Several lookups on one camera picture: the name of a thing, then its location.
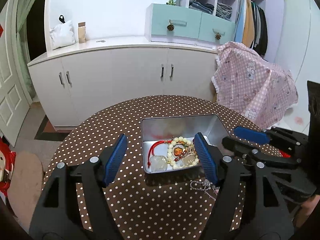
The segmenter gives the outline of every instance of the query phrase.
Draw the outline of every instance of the drawer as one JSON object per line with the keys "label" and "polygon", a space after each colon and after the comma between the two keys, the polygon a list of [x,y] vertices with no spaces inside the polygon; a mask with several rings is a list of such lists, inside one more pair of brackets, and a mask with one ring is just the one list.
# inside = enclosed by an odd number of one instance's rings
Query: drawer
{"label": "drawer", "polygon": [[[166,4],[153,4],[151,35],[168,35],[197,39],[202,12]],[[174,30],[169,31],[170,22]]]}
{"label": "drawer", "polygon": [[[214,15],[202,13],[199,40],[214,42],[222,45],[228,41],[234,40],[234,29],[235,23],[221,19]],[[216,33],[221,35],[221,39],[219,41],[215,38]]]}

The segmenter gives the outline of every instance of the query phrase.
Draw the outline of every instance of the brown tablecloth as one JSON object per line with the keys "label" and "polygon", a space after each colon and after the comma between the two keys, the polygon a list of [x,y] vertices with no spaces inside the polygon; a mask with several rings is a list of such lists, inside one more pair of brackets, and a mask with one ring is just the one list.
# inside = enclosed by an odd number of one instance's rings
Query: brown tablecloth
{"label": "brown tablecloth", "polygon": [[[198,239],[214,200],[203,191],[191,190],[190,182],[147,186],[140,127],[141,119],[146,117],[198,114],[216,114],[233,137],[233,129],[238,125],[259,130],[254,123],[235,111],[198,98],[160,95],[132,99],[101,110],[75,128],[54,154],[44,184],[57,163],[65,162],[69,166],[81,164],[99,155],[105,146],[111,146],[118,135],[124,133],[128,137],[129,149],[114,183],[104,189],[123,238]],[[266,154],[280,156],[279,151],[272,146],[256,144],[255,147]],[[92,230],[81,184],[77,185],[77,193],[84,228]],[[240,224],[244,194],[245,185],[241,183],[239,206],[235,210],[231,230]]]}

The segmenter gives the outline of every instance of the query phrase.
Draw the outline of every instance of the silver chain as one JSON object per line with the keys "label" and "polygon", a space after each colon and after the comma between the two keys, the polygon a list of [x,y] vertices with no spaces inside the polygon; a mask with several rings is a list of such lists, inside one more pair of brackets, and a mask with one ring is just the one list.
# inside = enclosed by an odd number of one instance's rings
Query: silver chain
{"label": "silver chain", "polygon": [[208,181],[207,179],[205,179],[204,181],[192,180],[190,182],[190,188],[194,190],[204,191],[204,193],[206,193],[210,198],[216,201],[216,198],[212,196],[208,191],[212,189],[214,194],[217,195],[219,187],[216,187],[212,182]]}

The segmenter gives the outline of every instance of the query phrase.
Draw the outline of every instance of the silver bolt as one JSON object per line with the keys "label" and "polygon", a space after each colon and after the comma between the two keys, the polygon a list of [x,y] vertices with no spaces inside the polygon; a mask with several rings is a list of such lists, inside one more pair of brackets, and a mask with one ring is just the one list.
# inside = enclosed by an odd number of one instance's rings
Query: silver bolt
{"label": "silver bolt", "polygon": [[257,167],[262,169],[264,168],[264,164],[262,162],[257,162]]}
{"label": "silver bolt", "polygon": [[222,158],[222,160],[225,161],[226,163],[229,163],[229,162],[232,161],[231,157],[228,156],[228,155],[224,156],[224,157]]}
{"label": "silver bolt", "polygon": [[96,163],[98,160],[99,160],[99,158],[97,156],[93,156],[90,158],[91,163]]}
{"label": "silver bolt", "polygon": [[58,163],[58,164],[57,164],[57,168],[58,168],[58,169],[62,169],[62,168],[64,167],[64,165],[65,165],[65,164],[62,163],[62,162],[61,162],[61,163]]}

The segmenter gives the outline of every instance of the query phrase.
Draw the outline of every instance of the drawer handle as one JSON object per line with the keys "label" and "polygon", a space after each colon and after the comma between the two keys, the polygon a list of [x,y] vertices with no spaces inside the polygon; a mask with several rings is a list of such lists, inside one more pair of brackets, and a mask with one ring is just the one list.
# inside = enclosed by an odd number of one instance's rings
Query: drawer handle
{"label": "drawer handle", "polygon": [[173,64],[171,64],[171,76],[170,77],[173,77]]}
{"label": "drawer handle", "polygon": [[63,81],[62,81],[62,73],[61,73],[61,72],[59,73],[59,79],[60,79],[61,85],[64,86],[64,83],[63,83]]}
{"label": "drawer handle", "polygon": [[69,83],[70,85],[72,85],[71,82],[70,82],[69,71],[66,72],[66,76],[67,76],[68,83]]}
{"label": "drawer handle", "polygon": [[164,70],[164,66],[163,64],[161,64],[162,70],[161,70],[161,78],[163,78],[163,70]]}
{"label": "drawer handle", "polygon": [[181,26],[187,26],[186,21],[180,21],[180,20],[169,20],[169,23],[172,25],[181,25]]}
{"label": "drawer handle", "polygon": [[212,29],[213,30],[213,32],[215,33],[215,38],[216,38],[216,40],[220,40],[221,39],[221,36],[224,36],[225,34],[226,34],[226,32],[224,32],[224,33],[219,33],[219,32],[216,32],[214,29]]}

